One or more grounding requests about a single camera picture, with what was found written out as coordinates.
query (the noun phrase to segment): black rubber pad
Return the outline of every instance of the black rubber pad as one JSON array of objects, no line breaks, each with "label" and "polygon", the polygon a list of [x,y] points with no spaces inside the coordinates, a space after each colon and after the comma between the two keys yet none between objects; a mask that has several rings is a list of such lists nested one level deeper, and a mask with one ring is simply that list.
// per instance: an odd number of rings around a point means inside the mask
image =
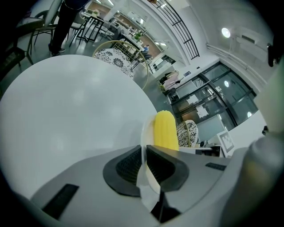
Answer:
[{"label": "black rubber pad", "polygon": [[78,188],[79,186],[66,184],[42,210],[54,219],[58,219]]},{"label": "black rubber pad", "polygon": [[221,170],[221,171],[224,171],[226,169],[225,165],[220,165],[220,164],[216,164],[216,163],[212,163],[212,162],[207,163],[205,166],[210,167],[210,168],[214,168],[214,169],[218,169],[218,170]]}]

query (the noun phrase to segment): white lace cushion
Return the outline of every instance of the white lace cushion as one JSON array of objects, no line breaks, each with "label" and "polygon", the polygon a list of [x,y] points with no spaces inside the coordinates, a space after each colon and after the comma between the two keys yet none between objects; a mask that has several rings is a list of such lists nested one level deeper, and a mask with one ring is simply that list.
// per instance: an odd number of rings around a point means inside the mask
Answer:
[{"label": "white lace cushion", "polygon": [[119,67],[123,73],[133,79],[134,73],[132,65],[125,54],[123,54],[120,50],[112,48],[103,49],[95,53],[94,58]]}]

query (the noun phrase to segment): glass door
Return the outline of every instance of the glass door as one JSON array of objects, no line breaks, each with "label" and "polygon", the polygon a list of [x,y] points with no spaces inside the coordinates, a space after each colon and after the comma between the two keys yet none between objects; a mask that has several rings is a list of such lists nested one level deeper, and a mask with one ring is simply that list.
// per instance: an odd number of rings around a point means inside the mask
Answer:
[{"label": "glass door", "polygon": [[200,86],[172,104],[172,107],[178,122],[193,120],[196,124],[227,109],[209,85]]}]

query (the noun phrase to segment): ceiling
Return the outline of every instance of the ceiling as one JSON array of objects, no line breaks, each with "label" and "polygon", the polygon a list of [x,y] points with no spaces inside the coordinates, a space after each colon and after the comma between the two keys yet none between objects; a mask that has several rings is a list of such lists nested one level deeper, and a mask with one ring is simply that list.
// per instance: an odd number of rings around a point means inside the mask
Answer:
[{"label": "ceiling", "polygon": [[[208,44],[240,58],[266,81],[270,78],[273,68],[267,64],[266,46],[272,43],[273,34],[254,6],[244,0],[187,1],[202,24]],[[224,27],[230,30],[230,38],[222,35]],[[242,35],[256,44],[244,41]]]}]

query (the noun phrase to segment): floor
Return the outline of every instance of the floor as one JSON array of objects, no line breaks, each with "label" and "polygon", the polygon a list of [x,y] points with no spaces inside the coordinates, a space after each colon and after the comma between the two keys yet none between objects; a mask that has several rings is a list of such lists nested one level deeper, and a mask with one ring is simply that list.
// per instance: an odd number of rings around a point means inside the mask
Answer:
[{"label": "floor", "polygon": [[[90,28],[88,35],[91,33],[93,27]],[[74,35],[74,32],[72,29],[69,31],[69,38],[65,39],[62,45],[62,48],[65,48],[66,51],[62,53],[62,55],[85,55],[85,56],[92,56],[96,47],[98,47],[100,44],[109,41],[106,38],[102,38],[100,35],[98,35],[95,42],[88,42],[86,43],[84,40],[81,41],[79,44],[80,39],[74,39],[71,46],[69,47],[69,44],[71,42],[71,39]],[[18,47],[22,48],[23,50],[26,50],[28,47],[28,41],[30,39],[30,34],[23,36],[18,41]],[[50,35],[49,34],[41,34],[38,36],[38,39],[36,41],[35,45],[32,45],[32,60],[33,63],[40,62],[46,58],[50,57],[50,52],[48,50],[48,44],[50,43]],[[0,98],[2,97],[2,94],[5,93],[6,89],[10,86],[10,84],[13,82],[14,79],[17,78],[18,75],[21,74],[24,70],[29,68],[31,66],[30,62],[25,58],[21,61],[21,67],[16,65],[0,82]],[[135,74],[134,81],[142,88],[145,85],[146,82],[146,74]],[[157,81],[154,79],[152,74],[149,73],[148,83],[147,86],[144,89],[144,92],[149,97],[149,99],[152,101],[154,107],[157,111],[161,110],[169,110],[172,112],[172,107],[167,102],[167,98],[162,94],[160,91],[159,85]]]}]

